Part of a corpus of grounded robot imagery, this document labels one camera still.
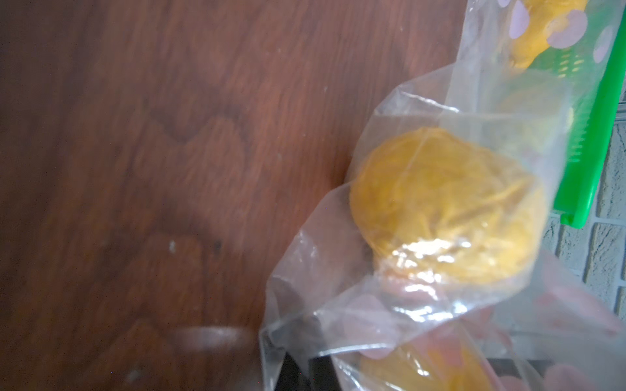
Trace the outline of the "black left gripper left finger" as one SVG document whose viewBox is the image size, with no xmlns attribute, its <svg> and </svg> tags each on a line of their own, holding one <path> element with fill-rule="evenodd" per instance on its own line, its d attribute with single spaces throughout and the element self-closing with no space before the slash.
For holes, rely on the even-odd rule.
<svg viewBox="0 0 626 391">
<path fill-rule="evenodd" d="M 275 391 L 311 391 L 311 382 L 303 375 L 301 368 L 287 354 L 276 381 Z"/>
</svg>

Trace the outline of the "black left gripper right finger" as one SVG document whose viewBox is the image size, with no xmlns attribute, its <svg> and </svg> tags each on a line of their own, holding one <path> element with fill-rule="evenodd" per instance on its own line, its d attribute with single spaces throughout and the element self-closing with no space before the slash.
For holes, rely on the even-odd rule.
<svg viewBox="0 0 626 391">
<path fill-rule="evenodd" d="M 312 389 L 314 391 L 342 391 L 330 356 L 313 358 Z"/>
</svg>

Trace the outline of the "yellow pear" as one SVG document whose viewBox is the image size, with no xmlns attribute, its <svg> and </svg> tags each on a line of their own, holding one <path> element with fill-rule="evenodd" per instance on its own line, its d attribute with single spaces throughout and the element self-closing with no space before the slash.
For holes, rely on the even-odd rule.
<svg viewBox="0 0 626 391">
<path fill-rule="evenodd" d="M 538 177 L 441 128 L 373 150 L 351 182 L 349 203 L 378 274 L 449 284 L 528 271 L 547 217 Z"/>
<path fill-rule="evenodd" d="M 494 390 L 484 357 L 466 338 L 419 340 L 385 358 L 360 360 L 367 390 Z"/>
</svg>

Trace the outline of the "green plastic basket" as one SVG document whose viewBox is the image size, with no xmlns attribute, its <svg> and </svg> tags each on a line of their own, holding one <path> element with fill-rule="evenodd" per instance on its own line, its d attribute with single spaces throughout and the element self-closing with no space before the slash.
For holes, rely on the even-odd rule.
<svg viewBox="0 0 626 391">
<path fill-rule="evenodd" d="M 562 224 L 580 229 L 588 220 L 611 139 L 625 76 L 625 3 L 591 1 L 570 18 L 576 43 L 559 42 L 531 68 L 572 86 L 567 164 L 553 210 Z"/>
</svg>

